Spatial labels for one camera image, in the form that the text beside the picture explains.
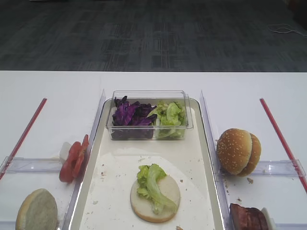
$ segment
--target red stick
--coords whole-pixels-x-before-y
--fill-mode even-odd
[[[283,145],[284,150],[288,154],[289,159],[290,160],[295,160],[295,157],[294,157],[293,153],[291,152],[291,150],[290,150],[286,140],[284,139],[282,132],[278,128],[278,125],[277,125],[277,123],[276,123],[272,113],[270,112],[267,104],[265,103],[264,99],[261,98],[260,102],[261,102],[265,112],[267,113],[267,115],[268,115],[268,117],[270,119],[270,122],[272,123],[272,125],[273,125],[273,127],[275,129],[275,132],[277,133],[277,136],[279,137],[279,140],[281,141],[281,143]],[[294,168],[295,168],[295,170],[296,170],[298,175],[302,175],[301,169],[296,164],[294,165]],[[304,187],[304,189],[305,189],[305,191],[307,193],[307,181],[306,181],[306,178],[303,177],[303,176],[299,176],[299,179],[300,179],[300,181],[301,181],[301,183],[302,183],[302,185],[303,185],[303,187]]]
[[[32,127],[33,123],[35,122],[35,120],[37,119],[40,111],[42,110],[42,108],[44,107],[45,103],[47,101],[47,98],[44,98],[42,100],[42,102],[39,104],[37,110],[35,111],[33,117],[31,118],[29,124],[27,125],[27,127],[25,128],[23,134],[21,135],[21,137],[19,138],[17,144],[15,145],[13,151],[11,152],[8,161],[6,162],[6,165],[4,166],[3,172],[0,174],[0,180],[1,178],[4,176],[5,171],[8,169],[11,161],[13,160],[14,156],[16,155],[18,149],[20,148],[21,144],[23,143],[25,137],[27,136],[28,132],[30,131],[30,128]]]

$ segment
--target green lettuce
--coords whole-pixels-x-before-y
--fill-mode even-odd
[[[137,190],[138,195],[151,201],[155,214],[160,214],[164,206],[176,212],[177,205],[161,193],[157,184],[159,180],[166,177],[164,170],[157,164],[141,165],[139,169],[140,171],[137,174],[140,186]]]
[[[155,121],[156,126],[185,126],[186,114],[185,109],[176,102],[170,104],[160,101],[157,107],[152,110],[149,115],[157,114]],[[184,136],[184,129],[166,128],[156,131],[158,139],[162,138],[182,138]]]

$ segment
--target gray carpet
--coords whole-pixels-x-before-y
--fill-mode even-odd
[[[282,0],[0,0],[0,70],[307,72]]]

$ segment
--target crumb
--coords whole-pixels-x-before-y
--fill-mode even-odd
[[[248,178],[246,178],[246,179],[248,180],[248,183],[249,183],[249,184],[254,183],[254,180],[253,180],[253,179],[250,179],[249,177],[248,177]]]

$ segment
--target plastic container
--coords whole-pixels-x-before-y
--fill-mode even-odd
[[[184,108],[184,121],[179,126],[160,126],[159,119],[149,126],[115,126],[113,124],[113,114],[116,112],[115,99],[122,99],[127,96],[130,104],[136,101],[141,104],[151,104],[156,106],[160,101],[166,104],[176,102]],[[184,91],[114,91],[112,102],[107,117],[106,128],[112,140],[178,140],[184,139],[186,129],[193,128],[189,97]]]

